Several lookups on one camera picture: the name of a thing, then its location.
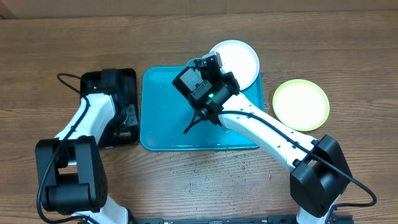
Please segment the light blue plate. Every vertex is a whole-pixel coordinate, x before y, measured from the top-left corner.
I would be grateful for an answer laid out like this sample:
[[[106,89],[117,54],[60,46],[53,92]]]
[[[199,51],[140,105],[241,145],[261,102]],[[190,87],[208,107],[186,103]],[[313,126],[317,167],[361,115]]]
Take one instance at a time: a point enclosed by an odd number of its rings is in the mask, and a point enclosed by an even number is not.
[[[201,61],[202,61],[202,58],[193,58],[193,59],[190,59],[185,66],[186,67],[199,67]]]

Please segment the yellow plate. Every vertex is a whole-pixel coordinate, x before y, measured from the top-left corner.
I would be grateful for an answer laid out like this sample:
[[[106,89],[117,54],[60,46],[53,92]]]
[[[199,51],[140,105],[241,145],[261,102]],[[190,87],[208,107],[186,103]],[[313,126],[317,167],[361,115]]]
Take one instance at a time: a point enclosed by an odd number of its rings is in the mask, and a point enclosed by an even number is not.
[[[317,84],[293,79],[281,84],[272,98],[280,122],[297,131],[313,131],[322,126],[330,113],[330,102]]]

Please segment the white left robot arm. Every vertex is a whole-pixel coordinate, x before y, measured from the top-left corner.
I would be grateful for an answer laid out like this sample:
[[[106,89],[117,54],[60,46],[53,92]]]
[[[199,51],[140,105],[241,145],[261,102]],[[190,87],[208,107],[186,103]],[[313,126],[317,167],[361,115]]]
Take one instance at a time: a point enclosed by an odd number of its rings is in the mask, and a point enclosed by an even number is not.
[[[137,95],[90,93],[67,126],[53,139],[35,147],[39,180],[37,213],[64,216],[57,223],[135,223],[131,211],[108,194],[108,181],[99,149],[137,142]]]

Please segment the green orange sponge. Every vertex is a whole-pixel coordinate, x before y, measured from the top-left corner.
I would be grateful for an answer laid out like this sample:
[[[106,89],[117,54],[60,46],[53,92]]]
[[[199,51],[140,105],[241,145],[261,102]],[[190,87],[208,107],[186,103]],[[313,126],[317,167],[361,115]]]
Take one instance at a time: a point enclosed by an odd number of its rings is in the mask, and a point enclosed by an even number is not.
[[[120,132],[119,133],[119,137],[121,137],[121,138],[129,138],[129,137],[131,137],[131,132],[130,131],[128,131],[128,132]]]

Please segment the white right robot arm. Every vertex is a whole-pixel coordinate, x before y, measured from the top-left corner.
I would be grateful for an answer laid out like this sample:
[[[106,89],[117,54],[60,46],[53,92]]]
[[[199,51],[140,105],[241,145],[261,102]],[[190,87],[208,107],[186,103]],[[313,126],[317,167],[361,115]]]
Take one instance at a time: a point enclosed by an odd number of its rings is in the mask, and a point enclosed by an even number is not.
[[[243,134],[287,170],[290,194],[300,207],[297,223],[328,223],[352,181],[338,142],[294,131],[254,106],[239,90],[235,73],[222,71],[218,53],[194,59],[193,69],[201,82],[189,102],[200,119]]]

